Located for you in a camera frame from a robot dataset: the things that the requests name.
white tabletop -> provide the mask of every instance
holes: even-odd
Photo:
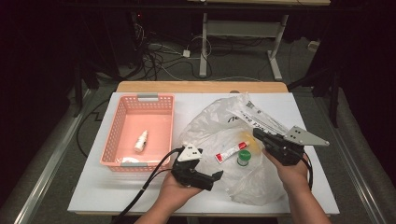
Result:
[[[112,172],[99,162],[117,102],[123,94],[125,93],[115,92],[111,97],[102,125],[96,135],[92,150],[67,209],[70,212],[90,215],[116,215],[132,201],[149,176],[147,173]],[[191,120],[205,107],[219,98],[234,95],[235,93],[175,93],[172,147],[181,147],[177,141],[178,137]],[[261,108],[288,128],[297,125],[305,129],[300,111],[291,93],[250,93],[249,96],[255,106]],[[309,155],[314,169],[313,194],[326,214],[339,214],[337,204],[314,148],[305,147],[305,151]],[[145,213],[157,198],[162,182],[163,175],[157,176],[130,210],[130,214]],[[175,215],[278,217],[289,213],[287,196],[264,206],[235,203],[231,201],[227,192],[220,189],[215,182],[211,191],[204,190],[196,195],[177,210]]]

plastic bag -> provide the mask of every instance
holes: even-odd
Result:
[[[213,102],[187,125],[179,141],[193,143],[204,150],[197,171],[207,175],[224,171],[216,185],[225,189],[232,201],[265,205],[286,192],[275,166],[262,154],[262,142],[252,136],[255,127],[271,133],[287,131],[280,122],[251,103],[248,94],[244,93]],[[222,164],[218,163],[216,154],[246,141],[250,143],[247,150],[251,154],[247,166],[237,163],[237,153]]]

pink plastic basket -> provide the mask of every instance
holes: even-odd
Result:
[[[173,94],[138,93],[122,95],[110,127],[101,164],[112,171],[152,171],[171,150],[174,117]],[[141,152],[134,144],[148,131]],[[167,168],[168,158],[161,169]]]

small white bottle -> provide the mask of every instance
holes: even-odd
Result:
[[[146,141],[148,139],[148,131],[145,130],[139,138],[137,138],[136,144],[134,144],[134,150],[137,152],[143,151],[143,148],[146,145]]]

white plastic bag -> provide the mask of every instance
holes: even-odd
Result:
[[[271,133],[287,129],[251,103],[248,94],[239,94],[213,102],[187,125],[179,137],[180,143],[193,143],[204,150],[196,170],[211,175],[219,170],[224,174],[216,185],[224,188],[231,200],[251,205],[274,202],[286,192],[275,166],[262,154],[263,144],[252,136],[258,127]],[[248,166],[237,163],[237,153],[222,164],[215,155],[249,141],[251,153]]]

